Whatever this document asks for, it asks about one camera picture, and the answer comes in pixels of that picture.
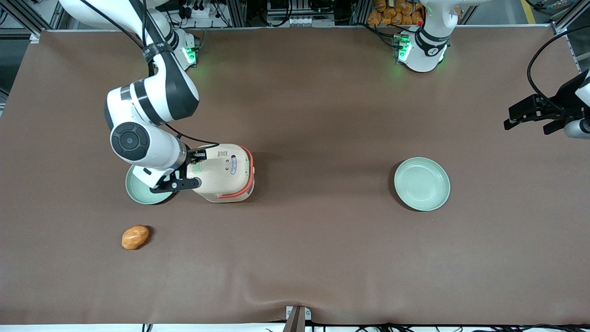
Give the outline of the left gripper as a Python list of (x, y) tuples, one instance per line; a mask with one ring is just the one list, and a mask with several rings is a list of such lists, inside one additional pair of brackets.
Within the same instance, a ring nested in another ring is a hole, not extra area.
[(558, 90), (559, 101), (562, 103), (563, 116), (557, 113), (539, 95), (533, 94), (518, 101), (508, 108), (509, 117), (503, 122), (504, 130), (511, 130), (515, 126), (526, 122), (551, 120), (543, 126), (543, 133), (550, 135), (563, 130), (569, 138), (590, 138), (590, 74), (589, 70), (578, 74)]

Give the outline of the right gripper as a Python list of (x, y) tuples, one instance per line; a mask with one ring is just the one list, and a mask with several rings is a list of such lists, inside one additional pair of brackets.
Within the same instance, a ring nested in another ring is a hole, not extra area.
[(134, 176), (142, 183), (147, 185), (150, 192), (160, 193), (177, 193), (184, 190), (198, 189), (202, 185), (199, 178), (165, 178), (186, 163), (198, 163), (208, 159), (207, 147), (197, 149), (188, 149), (186, 159), (170, 160), (137, 160), (134, 161)]

